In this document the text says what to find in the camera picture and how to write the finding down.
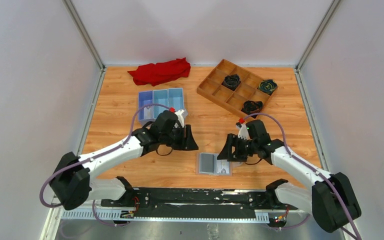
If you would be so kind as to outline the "white silver card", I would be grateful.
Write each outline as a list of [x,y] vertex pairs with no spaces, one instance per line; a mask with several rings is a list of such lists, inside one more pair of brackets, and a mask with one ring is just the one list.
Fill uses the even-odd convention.
[[145,108],[143,110],[143,119],[151,120],[154,118],[154,109],[153,108]]

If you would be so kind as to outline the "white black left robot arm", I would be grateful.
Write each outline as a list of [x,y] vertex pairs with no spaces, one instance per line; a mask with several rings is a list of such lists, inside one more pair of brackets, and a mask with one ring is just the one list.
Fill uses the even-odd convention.
[[46,184],[59,200],[58,206],[70,211],[86,201],[130,201],[131,186],[121,176],[99,179],[105,171],[129,160],[156,152],[160,146],[176,151],[196,151],[198,145],[189,124],[188,112],[164,110],[155,121],[131,131],[124,139],[91,153],[64,154]]

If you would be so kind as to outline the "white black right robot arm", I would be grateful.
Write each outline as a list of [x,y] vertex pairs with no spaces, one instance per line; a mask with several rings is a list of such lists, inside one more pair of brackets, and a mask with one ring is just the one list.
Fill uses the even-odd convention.
[[268,164],[283,169],[301,184],[278,179],[266,186],[269,204],[277,207],[290,205],[310,215],[324,231],[332,233],[352,224],[362,210],[349,178],[341,173],[330,173],[298,156],[280,139],[271,139],[264,123],[255,119],[237,123],[238,134],[229,133],[218,160],[246,163],[258,156]]

